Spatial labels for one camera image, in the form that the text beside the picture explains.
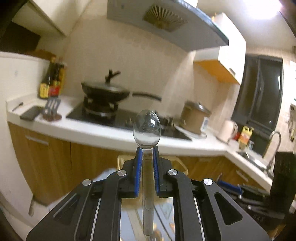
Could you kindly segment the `clear plastic spoon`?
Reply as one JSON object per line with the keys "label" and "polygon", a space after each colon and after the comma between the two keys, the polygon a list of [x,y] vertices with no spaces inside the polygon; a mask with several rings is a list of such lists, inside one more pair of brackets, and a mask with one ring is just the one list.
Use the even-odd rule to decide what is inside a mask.
{"label": "clear plastic spoon", "polygon": [[157,115],[151,110],[140,111],[133,123],[133,137],[137,145],[141,148],[142,156],[142,181],[144,173],[152,177],[152,197],[154,197],[154,167],[152,160],[153,147],[155,147],[161,137],[161,127]]}

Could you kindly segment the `light blue patterned tablecloth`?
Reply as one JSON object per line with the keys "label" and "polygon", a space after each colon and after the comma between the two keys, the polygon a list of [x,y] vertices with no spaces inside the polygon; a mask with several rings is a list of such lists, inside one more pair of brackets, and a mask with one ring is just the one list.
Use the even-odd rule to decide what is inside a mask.
{"label": "light blue patterned tablecloth", "polygon": [[[92,181],[101,181],[109,174],[111,174],[111,171],[115,171],[115,169],[108,169],[107,171],[103,172],[103,174],[100,174],[98,177],[94,178]],[[150,184],[152,185],[152,177],[148,177],[147,173],[144,173],[144,180],[142,181],[142,184],[144,184],[144,187],[140,187],[142,191],[144,191],[142,195],[142,203],[141,204],[131,204],[131,207],[128,208],[130,210],[130,214],[133,215],[133,213],[137,216],[138,212],[137,210],[139,209],[138,206],[142,207],[142,224],[140,224],[140,218],[138,218],[138,223],[140,228],[137,228],[136,226],[136,231],[137,229],[140,229],[139,234],[140,236],[145,236],[145,237],[150,237],[153,233],[154,230],[154,198],[152,197],[152,187],[148,187]],[[95,232],[95,226],[97,222],[97,216],[99,212],[99,206],[100,206],[100,198],[96,207],[95,211],[95,216],[94,216],[94,221],[93,221],[93,226],[92,226],[92,231],[91,231],[91,237],[90,240],[94,240],[94,232]]]}

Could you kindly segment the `yellow oil bottle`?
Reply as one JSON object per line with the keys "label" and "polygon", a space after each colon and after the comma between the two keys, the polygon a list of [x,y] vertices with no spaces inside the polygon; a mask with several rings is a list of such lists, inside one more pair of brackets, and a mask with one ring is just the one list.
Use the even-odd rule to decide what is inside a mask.
{"label": "yellow oil bottle", "polygon": [[239,149],[244,150],[252,136],[254,128],[244,126],[238,139]]}

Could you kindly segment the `sink faucet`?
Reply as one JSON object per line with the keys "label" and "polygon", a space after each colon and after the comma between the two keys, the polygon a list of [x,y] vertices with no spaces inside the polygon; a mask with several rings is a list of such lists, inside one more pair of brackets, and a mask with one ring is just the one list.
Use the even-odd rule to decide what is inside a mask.
{"label": "sink faucet", "polygon": [[[277,136],[277,144],[276,145],[273,142],[274,136]],[[281,133],[279,131],[274,130],[269,135],[268,145],[267,145],[266,151],[263,156],[263,158],[266,159],[268,162],[267,166],[266,166],[266,172],[268,172],[272,168],[275,154],[278,152],[278,149],[280,148],[280,144],[281,144]]]}

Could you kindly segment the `white electric kettle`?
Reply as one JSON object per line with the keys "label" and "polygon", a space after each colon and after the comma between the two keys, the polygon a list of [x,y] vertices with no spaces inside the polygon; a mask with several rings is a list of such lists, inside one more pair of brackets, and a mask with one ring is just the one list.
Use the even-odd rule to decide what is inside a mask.
{"label": "white electric kettle", "polygon": [[216,136],[218,140],[228,143],[232,138],[236,136],[238,132],[238,125],[232,120],[224,120],[222,127]]}

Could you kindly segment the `brown rice cooker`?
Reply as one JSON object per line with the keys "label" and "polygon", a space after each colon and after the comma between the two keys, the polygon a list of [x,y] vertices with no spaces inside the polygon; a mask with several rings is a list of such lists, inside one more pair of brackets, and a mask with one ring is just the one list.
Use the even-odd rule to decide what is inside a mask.
{"label": "brown rice cooker", "polygon": [[201,135],[207,128],[211,111],[200,102],[186,101],[179,120],[183,129]]}

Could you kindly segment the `dark window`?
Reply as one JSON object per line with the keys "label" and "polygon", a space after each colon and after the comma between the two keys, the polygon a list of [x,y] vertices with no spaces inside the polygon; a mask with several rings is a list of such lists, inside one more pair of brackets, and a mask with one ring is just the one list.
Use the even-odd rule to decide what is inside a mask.
{"label": "dark window", "polygon": [[257,131],[275,130],[283,92],[283,59],[247,54],[232,120]]}

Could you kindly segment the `gas stove cooktop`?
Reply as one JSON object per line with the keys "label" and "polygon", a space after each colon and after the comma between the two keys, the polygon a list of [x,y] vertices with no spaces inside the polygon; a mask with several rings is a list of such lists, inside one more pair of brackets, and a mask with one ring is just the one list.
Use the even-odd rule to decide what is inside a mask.
{"label": "gas stove cooktop", "polygon": [[[125,130],[133,129],[133,121],[137,113],[125,109],[118,109],[115,113],[100,113],[85,108],[85,102],[86,101],[80,103],[66,117],[72,120],[95,123],[97,125],[110,126],[113,128]],[[157,112],[156,114],[161,124],[161,136],[191,141],[184,133],[173,127],[173,118],[162,117]]]}

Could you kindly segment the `grey phone stand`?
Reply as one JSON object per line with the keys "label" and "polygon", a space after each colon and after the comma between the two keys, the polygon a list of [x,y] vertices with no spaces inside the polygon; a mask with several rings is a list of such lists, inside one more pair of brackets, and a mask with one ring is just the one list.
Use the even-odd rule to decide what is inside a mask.
{"label": "grey phone stand", "polygon": [[61,120],[62,116],[57,113],[60,103],[59,98],[49,97],[42,111],[43,119],[49,122]]}

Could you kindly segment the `black smartphone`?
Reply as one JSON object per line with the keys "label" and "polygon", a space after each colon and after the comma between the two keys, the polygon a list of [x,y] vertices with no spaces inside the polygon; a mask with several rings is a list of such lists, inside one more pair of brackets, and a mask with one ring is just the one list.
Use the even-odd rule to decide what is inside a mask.
{"label": "black smartphone", "polygon": [[43,111],[43,109],[44,108],[42,106],[35,105],[21,114],[20,119],[25,121],[34,121],[34,119]]}

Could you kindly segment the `black wok with lid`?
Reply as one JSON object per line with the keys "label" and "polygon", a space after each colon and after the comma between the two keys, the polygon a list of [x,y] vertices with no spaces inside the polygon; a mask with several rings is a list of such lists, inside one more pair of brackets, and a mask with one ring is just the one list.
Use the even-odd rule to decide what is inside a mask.
{"label": "black wok with lid", "polygon": [[145,97],[162,101],[161,96],[147,92],[131,92],[122,86],[111,83],[111,80],[120,74],[120,71],[113,72],[113,70],[109,69],[104,82],[83,81],[81,82],[82,90],[88,98],[107,103],[119,103],[128,98],[130,95],[132,97]]}

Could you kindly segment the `small spoon on counter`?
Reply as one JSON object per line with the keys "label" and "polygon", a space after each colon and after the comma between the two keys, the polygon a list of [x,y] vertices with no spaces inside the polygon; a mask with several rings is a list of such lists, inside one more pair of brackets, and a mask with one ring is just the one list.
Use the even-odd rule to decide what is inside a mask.
{"label": "small spoon on counter", "polygon": [[23,102],[19,103],[15,108],[11,110],[11,112],[13,113],[15,110],[17,110],[18,108],[21,108],[22,106],[23,106]]}

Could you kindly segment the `dark soy sauce bottle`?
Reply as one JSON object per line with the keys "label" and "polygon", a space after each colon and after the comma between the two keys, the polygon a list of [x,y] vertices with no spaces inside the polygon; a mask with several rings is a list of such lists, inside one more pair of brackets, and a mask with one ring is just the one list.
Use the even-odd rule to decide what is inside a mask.
{"label": "dark soy sauce bottle", "polygon": [[47,70],[46,75],[44,76],[43,80],[41,81],[40,87],[39,87],[39,97],[40,99],[48,99],[49,97],[49,92],[50,92],[50,87],[52,85],[52,78],[53,78],[53,73],[55,69],[55,61],[56,61],[56,56],[52,56],[50,63],[49,63],[49,68]]}

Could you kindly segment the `dark vinegar bottle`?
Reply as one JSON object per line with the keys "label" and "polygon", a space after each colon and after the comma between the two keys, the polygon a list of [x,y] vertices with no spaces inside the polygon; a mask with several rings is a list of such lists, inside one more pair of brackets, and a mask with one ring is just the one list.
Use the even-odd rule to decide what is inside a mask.
{"label": "dark vinegar bottle", "polygon": [[55,63],[54,71],[52,74],[52,83],[50,86],[49,96],[58,97],[63,89],[65,83],[65,75],[67,70],[67,64],[62,57]]}

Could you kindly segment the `white wall cabinet orange bottom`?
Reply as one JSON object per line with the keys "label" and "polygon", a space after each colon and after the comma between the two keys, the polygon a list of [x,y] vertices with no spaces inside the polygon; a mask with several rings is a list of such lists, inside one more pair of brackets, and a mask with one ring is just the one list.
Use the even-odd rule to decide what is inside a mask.
{"label": "white wall cabinet orange bottom", "polygon": [[220,82],[241,85],[246,54],[246,41],[225,13],[212,17],[215,25],[229,40],[229,45],[198,50],[194,63]]}

